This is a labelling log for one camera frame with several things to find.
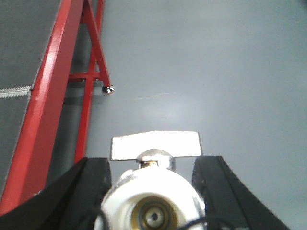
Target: red metal frame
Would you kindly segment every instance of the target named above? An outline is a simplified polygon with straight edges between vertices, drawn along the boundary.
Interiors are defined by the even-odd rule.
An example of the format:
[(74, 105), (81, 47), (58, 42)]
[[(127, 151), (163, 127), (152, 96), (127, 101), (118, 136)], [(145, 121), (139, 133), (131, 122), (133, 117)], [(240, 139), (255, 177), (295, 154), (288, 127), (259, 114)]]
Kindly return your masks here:
[[(91, 79), (99, 78), (105, 86), (110, 85), (91, 1), (62, 0), (12, 160), (0, 215), (45, 187), (82, 10), (100, 68), (100, 73), (92, 71), (89, 74)], [(85, 91), (90, 88), (93, 88), (93, 81), (87, 80)]]
[[(99, 80), (105, 86), (111, 86), (108, 79), (108, 72), (106, 69), (106, 62), (100, 45), (99, 33), (101, 32), (102, 16), (103, 16), (104, 1), (99, 0), (97, 6), (96, 23), (94, 21), (94, 12), (91, 4), (85, 4), (83, 8), (83, 16), (81, 23), (86, 23), (92, 40), (92, 52), (90, 65), (87, 73), (70, 74), (70, 81), (86, 80), (83, 98), (83, 107), (81, 112), (81, 119), (79, 125), (79, 134), (77, 139), (77, 146), (75, 152), (75, 163), (85, 156), (88, 129), (91, 117), (91, 107), (93, 98), (93, 81)], [(95, 72), (96, 62), (98, 63), (100, 72)]]

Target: white valve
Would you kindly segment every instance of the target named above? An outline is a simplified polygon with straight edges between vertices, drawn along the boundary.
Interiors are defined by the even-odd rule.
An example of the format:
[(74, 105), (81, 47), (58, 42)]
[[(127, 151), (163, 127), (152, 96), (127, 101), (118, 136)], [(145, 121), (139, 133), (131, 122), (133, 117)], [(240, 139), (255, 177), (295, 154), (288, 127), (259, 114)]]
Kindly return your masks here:
[[(165, 134), (178, 136), (174, 131)], [(197, 140), (190, 139), (190, 144), (193, 143), (190, 149), (200, 150), (198, 134), (191, 134), (192, 132), (187, 133), (189, 137), (197, 137)], [(140, 135), (144, 145), (144, 134)], [(113, 139), (113, 145), (120, 144), (118, 140), (124, 138), (117, 137), (117, 141)], [(162, 145), (166, 146), (165, 138), (156, 141), (155, 146), (159, 146), (161, 140), (163, 140)], [(185, 150), (189, 149), (188, 143), (185, 142)], [(127, 151), (127, 148), (120, 154), (118, 149), (122, 149), (122, 146), (112, 146), (112, 149), (116, 149), (116, 160), (131, 159), (131, 156), (135, 156), (135, 153)], [(199, 152), (179, 154), (192, 156), (199, 155)], [(143, 153), (138, 153), (135, 159), (140, 164), (140, 169), (126, 171), (108, 191), (102, 202), (102, 210), (106, 214), (110, 230), (176, 230), (192, 220), (205, 216), (205, 204), (202, 198), (188, 181), (172, 171), (174, 156), (163, 150), (147, 149)], [(202, 230), (204, 225), (198, 224), (190, 229)]]

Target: red crossbar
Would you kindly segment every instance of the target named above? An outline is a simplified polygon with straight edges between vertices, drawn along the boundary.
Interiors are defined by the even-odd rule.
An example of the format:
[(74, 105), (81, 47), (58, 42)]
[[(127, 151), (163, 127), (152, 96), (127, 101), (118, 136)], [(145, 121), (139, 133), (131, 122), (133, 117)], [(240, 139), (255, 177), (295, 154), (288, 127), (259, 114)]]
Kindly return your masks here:
[[(99, 41), (99, 33), (101, 31), (102, 16), (103, 16), (103, 6), (104, 1), (99, 0), (97, 6), (96, 22), (94, 21), (94, 13), (91, 4), (85, 4), (83, 9), (82, 23), (86, 23), (90, 37), (92, 38), (92, 52), (90, 65), (88, 73), (77, 73), (70, 75), (70, 81), (75, 81), (76, 79), (86, 80), (84, 89), (83, 106), (81, 112), (81, 119), (79, 124), (79, 134), (77, 139), (77, 146), (75, 152), (75, 163), (77, 163), (86, 153), (86, 144), (88, 130), (90, 126), (91, 108), (92, 108), (92, 98), (93, 98), (93, 81), (100, 80), (105, 86), (110, 86), (110, 81), (108, 80), (108, 72), (106, 69), (106, 61), (101, 49)], [(100, 69), (100, 75), (98, 76), (95, 72), (96, 62)]]

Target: gray mat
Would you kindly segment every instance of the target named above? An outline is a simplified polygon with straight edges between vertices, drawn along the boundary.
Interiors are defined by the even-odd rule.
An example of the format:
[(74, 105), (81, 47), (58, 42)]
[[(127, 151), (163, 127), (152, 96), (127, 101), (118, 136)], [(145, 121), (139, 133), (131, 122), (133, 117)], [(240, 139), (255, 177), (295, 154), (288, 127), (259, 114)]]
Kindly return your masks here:
[(60, 3), (0, 1), (0, 89), (34, 85)]
[(0, 198), (24, 122), (30, 93), (20, 97), (0, 99)]

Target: black cable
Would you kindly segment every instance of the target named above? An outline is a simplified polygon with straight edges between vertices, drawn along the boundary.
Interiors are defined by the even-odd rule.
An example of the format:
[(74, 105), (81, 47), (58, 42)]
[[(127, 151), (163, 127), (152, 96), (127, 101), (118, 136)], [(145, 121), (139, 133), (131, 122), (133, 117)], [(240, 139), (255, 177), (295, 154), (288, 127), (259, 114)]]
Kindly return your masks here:
[(87, 218), (94, 217), (100, 217), (102, 222), (102, 230), (109, 230), (109, 225), (107, 222), (107, 218), (105, 213), (98, 207), (90, 207), (88, 208), (85, 213), (79, 218), (79, 221), (76, 223), (76, 225), (72, 228), (73, 230), (78, 230), (79, 226), (85, 222)]
[(186, 225), (178, 228), (178, 230), (187, 230), (194, 225), (205, 223), (205, 222), (208, 222), (208, 221), (215, 221), (215, 222), (226, 225), (227, 227), (229, 227), (229, 230), (235, 230), (235, 227), (232, 223), (228, 222), (227, 220), (225, 220), (223, 218), (213, 217), (213, 216), (205, 216), (205, 217), (200, 217), (198, 219), (192, 220), (191, 222), (187, 223)]

